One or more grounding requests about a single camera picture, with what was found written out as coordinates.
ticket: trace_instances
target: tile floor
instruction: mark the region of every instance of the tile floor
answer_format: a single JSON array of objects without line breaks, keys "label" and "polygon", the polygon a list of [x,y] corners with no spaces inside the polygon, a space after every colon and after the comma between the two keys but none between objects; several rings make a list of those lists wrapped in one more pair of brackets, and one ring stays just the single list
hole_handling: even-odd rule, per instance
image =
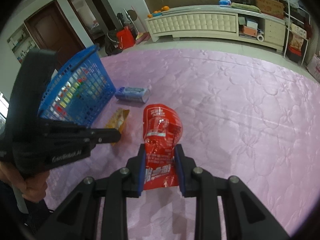
[{"label": "tile floor", "polygon": [[[161,37],[155,43],[150,39],[140,43],[139,45],[126,49],[125,51],[144,49],[207,49],[240,54],[248,57],[259,58],[286,67],[316,82],[304,67],[284,58],[281,54],[276,53],[274,49],[240,41],[228,41],[212,38],[180,38],[180,40],[176,41],[173,40],[172,37]],[[98,54],[100,57],[105,57],[106,54],[104,48],[101,48]]]}]

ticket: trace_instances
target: human hand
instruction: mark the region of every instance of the human hand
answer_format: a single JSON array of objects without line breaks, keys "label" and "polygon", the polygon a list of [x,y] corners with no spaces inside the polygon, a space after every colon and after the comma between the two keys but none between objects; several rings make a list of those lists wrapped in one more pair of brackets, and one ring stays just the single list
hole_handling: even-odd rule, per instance
[{"label": "human hand", "polygon": [[17,187],[22,192],[23,198],[34,203],[45,197],[48,177],[49,171],[45,171],[24,180],[15,166],[11,163],[0,162],[0,180]]}]

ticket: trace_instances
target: white rack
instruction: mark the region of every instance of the white rack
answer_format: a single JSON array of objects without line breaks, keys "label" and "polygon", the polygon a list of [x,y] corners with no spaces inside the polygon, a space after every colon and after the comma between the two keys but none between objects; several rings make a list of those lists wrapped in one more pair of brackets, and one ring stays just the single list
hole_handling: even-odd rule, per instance
[{"label": "white rack", "polygon": [[[289,42],[289,33],[291,32],[291,29],[290,29],[290,22],[291,22],[291,19],[294,19],[294,20],[296,20],[296,21],[298,21],[298,22],[300,22],[300,23],[302,23],[302,24],[304,24],[304,22],[302,22],[302,21],[300,21],[300,20],[298,20],[297,18],[295,18],[295,17],[293,17],[293,16],[291,16],[290,15],[290,1],[288,0],[288,1],[286,1],[286,0],[278,0],[278,1],[285,1],[287,4],[288,4],[288,13],[286,13],[286,12],[284,12],[287,16],[288,16],[288,23],[286,23],[286,25],[287,25],[287,38],[286,38],[286,42],[285,42],[285,48],[284,48],[284,54],[283,54],[283,56],[285,57],[285,54],[286,54],[286,52],[287,52],[287,47],[288,47],[288,42]],[[299,9],[300,10],[302,10],[302,11],[304,11],[306,14],[308,14],[308,18],[309,18],[309,25],[311,26],[311,20],[310,20],[310,14],[305,10],[305,9],[303,9],[302,7],[300,7],[299,6]],[[306,39],[306,38],[304,38],[306,41],[307,41],[307,44],[306,44],[306,48],[305,48],[305,50],[304,50],[304,54],[303,54],[303,58],[302,58],[302,61],[301,61],[301,65],[303,65],[303,62],[304,62],[304,59],[305,59],[305,57],[306,57],[306,53],[307,53],[307,49],[308,49],[308,45],[309,45],[309,40],[310,39]]]}]

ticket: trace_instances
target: yellow snack bag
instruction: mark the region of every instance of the yellow snack bag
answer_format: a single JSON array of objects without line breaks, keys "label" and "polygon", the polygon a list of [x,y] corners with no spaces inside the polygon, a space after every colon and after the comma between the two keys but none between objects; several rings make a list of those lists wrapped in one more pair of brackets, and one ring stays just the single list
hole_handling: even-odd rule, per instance
[{"label": "yellow snack bag", "polygon": [[106,124],[105,128],[116,128],[120,133],[122,133],[125,121],[129,115],[129,109],[122,109],[118,108],[116,112],[112,115],[109,119],[108,123]]}]

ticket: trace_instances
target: door frame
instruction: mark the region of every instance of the door frame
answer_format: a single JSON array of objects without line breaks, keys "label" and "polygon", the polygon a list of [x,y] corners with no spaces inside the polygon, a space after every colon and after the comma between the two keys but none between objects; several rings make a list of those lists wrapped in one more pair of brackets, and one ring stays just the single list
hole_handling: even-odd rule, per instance
[{"label": "door frame", "polygon": [[29,24],[29,21],[33,16],[35,16],[37,13],[39,13],[40,11],[42,11],[43,9],[45,9],[46,7],[48,7],[50,5],[54,5],[58,9],[58,13],[60,13],[60,15],[62,16],[64,24],[66,25],[67,29],[70,31],[71,36],[74,38],[74,40],[76,41],[76,43],[79,46],[79,48],[80,49],[85,49],[84,44],[82,43],[82,41],[80,40],[79,36],[76,34],[75,30],[71,26],[71,24],[68,21],[66,15],[63,13],[63,11],[62,11],[62,9],[61,9],[61,7],[60,7],[60,5],[59,5],[57,0],[53,0],[53,1],[49,2],[49,3],[47,3],[46,5],[42,6],[39,10],[35,11],[27,19],[24,20],[24,23],[25,23],[28,31],[30,32],[30,35],[33,37],[33,39],[37,43],[38,47],[40,49],[45,49],[45,48],[42,47],[41,44],[39,44],[39,41],[35,36],[34,29],[31,28],[31,25]]},{"label": "door frame", "polygon": [[[71,0],[68,0],[71,8],[73,9],[74,13],[76,14],[78,20],[80,21],[82,27],[85,29],[85,31],[87,32],[88,36],[90,37],[90,39],[92,40],[93,43],[95,43],[91,33],[89,32],[88,28],[86,27],[86,25],[84,24],[82,18],[80,17],[80,15],[78,14],[78,12],[76,11],[75,7],[73,6]],[[108,30],[114,30],[116,29],[116,26],[114,25],[107,9],[105,8],[105,6],[103,5],[101,0],[92,0],[93,4],[95,5],[95,7],[97,8],[99,14],[101,15],[102,20],[104,21],[105,25],[107,26]]]}]

